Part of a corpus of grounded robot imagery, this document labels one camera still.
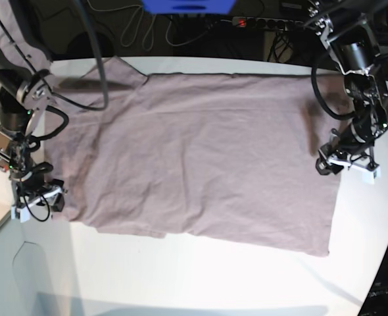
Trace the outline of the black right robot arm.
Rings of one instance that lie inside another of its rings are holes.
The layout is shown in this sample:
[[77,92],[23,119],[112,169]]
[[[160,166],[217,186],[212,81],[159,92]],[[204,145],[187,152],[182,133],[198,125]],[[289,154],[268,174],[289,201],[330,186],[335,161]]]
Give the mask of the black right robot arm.
[[46,207],[48,214],[64,207],[64,182],[46,180],[53,166],[32,159],[32,153],[39,150],[42,142],[58,136],[68,126],[68,115],[56,108],[56,100],[88,111],[104,111],[109,106],[108,82],[95,30],[83,3],[73,4],[97,63],[103,94],[101,107],[82,105],[57,93],[50,71],[38,70],[32,64],[0,19],[0,170],[7,172],[11,181],[11,217],[21,222],[35,217],[35,206]]

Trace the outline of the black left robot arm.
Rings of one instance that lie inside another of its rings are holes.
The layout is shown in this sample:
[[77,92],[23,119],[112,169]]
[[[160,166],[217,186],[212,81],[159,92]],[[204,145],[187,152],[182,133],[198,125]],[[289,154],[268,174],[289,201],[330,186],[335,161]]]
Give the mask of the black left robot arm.
[[[388,131],[388,88],[381,62],[381,51],[370,17],[388,1],[311,1],[311,26],[325,48],[312,66],[311,82],[321,108],[333,119],[347,121],[342,132],[333,129],[330,140],[319,150],[316,170],[321,175],[338,174],[353,168],[376,177],[379,165],[374,146]],[[346,95],[354,109],[335,113],[323,99],[317,84],[320,63],[330,58],[344,76]]]

